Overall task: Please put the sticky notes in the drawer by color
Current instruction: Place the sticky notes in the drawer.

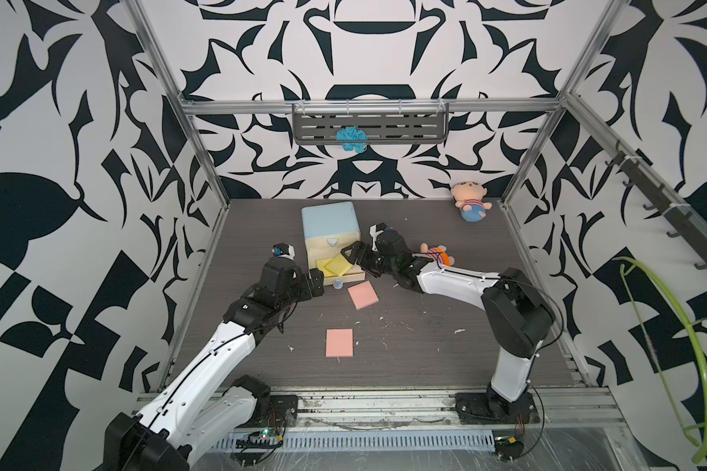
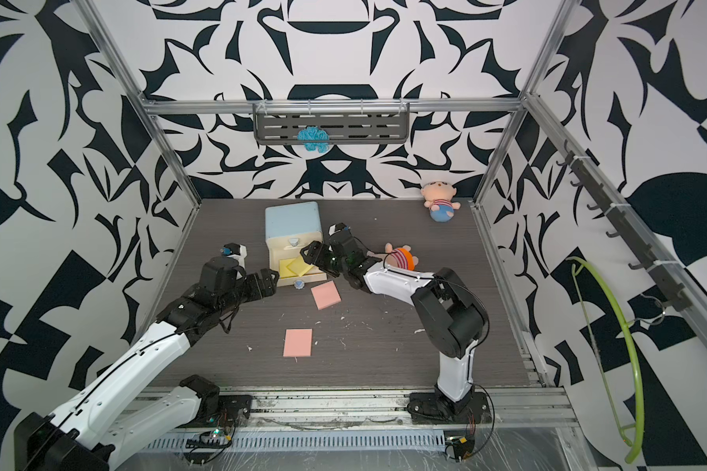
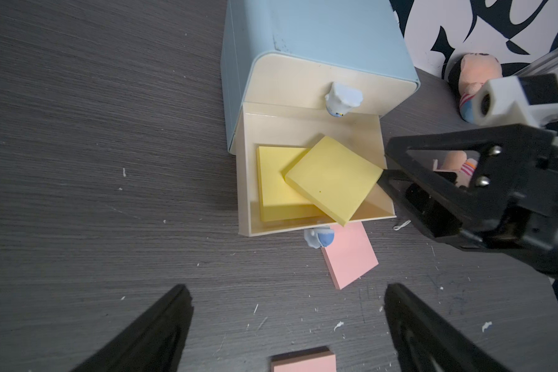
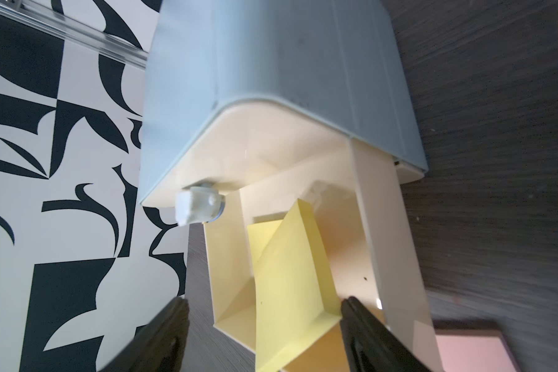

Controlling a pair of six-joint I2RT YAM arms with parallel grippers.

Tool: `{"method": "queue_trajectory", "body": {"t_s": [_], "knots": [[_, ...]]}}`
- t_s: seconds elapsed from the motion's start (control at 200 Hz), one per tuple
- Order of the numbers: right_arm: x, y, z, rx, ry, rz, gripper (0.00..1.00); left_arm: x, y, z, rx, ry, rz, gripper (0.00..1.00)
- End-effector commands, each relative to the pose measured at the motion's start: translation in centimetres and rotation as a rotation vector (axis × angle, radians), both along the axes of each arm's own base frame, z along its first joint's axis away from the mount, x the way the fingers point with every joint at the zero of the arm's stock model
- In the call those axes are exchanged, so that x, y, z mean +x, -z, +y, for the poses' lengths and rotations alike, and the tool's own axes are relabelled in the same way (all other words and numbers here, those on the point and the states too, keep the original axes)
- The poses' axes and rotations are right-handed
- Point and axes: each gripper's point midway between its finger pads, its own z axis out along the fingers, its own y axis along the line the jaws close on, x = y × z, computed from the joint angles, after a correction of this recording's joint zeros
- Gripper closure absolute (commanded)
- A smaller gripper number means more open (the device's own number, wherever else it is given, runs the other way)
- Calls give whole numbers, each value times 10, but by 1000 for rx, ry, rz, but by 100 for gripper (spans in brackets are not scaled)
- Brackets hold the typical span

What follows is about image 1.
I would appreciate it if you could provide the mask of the pink sticky note pad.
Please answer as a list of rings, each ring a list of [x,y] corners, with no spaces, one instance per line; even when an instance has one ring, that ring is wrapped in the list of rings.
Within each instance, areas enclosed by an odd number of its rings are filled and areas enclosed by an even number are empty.
[[[356,310],[365,309],[379,302],[379,297],[369,281],[348,288],[348,293]]]
[[[331,329],[326,332],[325,355],[329,358],[353,357],[354,345],[352,329]]]

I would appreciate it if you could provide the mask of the yellow sticky note pad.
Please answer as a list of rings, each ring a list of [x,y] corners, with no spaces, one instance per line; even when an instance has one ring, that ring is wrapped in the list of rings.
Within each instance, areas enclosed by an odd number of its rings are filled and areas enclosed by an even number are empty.
[[[335,274],[326,268],[326,265],[331,261],[331,258],[317,259],[315,261],[315,268],[318,269],[324,276],[325,279],[333,278]]]
[[[334,277],[342,277],[347,274],[353,266],[351,262],[347,261],[344,255],[338,254],[331,258],[326,268],[335,274]]]

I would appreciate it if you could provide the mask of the pale blue drawer box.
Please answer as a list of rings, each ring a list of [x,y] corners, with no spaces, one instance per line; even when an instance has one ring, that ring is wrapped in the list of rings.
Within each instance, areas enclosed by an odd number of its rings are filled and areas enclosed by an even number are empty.
[[[317,259],[332,258],[345,246],[361,240],[357,213],[350,201],[302,208],[302,228],[310,268],[315,268]],[[363,269],[353,265],[342,277],[324,278],[324,285],[362,282],[364,278]]]

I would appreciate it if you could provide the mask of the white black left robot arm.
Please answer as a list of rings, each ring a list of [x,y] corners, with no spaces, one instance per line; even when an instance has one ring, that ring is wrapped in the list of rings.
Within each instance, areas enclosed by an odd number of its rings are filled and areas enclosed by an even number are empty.
[[[323,284],[320,270],[300,268],[292,246],[274,245],[258,282],[229,305],[189,365],[137,414],[107,426],[101,469],[188,470],[230,432],[264,418],[271,388],[251,376],[212,396],[300,302],[323,296]]]

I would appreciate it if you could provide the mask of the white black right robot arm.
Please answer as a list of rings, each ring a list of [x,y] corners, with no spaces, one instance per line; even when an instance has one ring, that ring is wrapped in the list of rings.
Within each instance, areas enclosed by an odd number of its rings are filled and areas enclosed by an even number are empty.
[[[538,351],[548,337],[555,315],[524,272],[476,272],[445,264],[431,249],[414,251],[394,229],[370,228],[371,243],[356,241],[341,249],[345,259],[378,278],[390,275],[399,287],[444,296],[484,311],[500,347],[488,394],[501,404],[518,402],[528,391]]]

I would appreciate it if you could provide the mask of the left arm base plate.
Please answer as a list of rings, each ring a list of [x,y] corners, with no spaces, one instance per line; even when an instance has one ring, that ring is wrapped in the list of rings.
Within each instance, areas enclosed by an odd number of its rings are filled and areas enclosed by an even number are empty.
[[[300,398],[295,394],[271,394],[263,398],[255,413],[243,428],[272,428],[293,426],[297,422]]]

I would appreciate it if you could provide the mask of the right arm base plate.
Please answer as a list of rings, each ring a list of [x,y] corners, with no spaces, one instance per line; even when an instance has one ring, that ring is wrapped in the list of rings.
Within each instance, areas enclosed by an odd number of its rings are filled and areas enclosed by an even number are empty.
[[[491,388],[486,392],[457,392],[455,410],[462,424],[539,423],[532,394],[525,390],[515,402],[508,402]]]

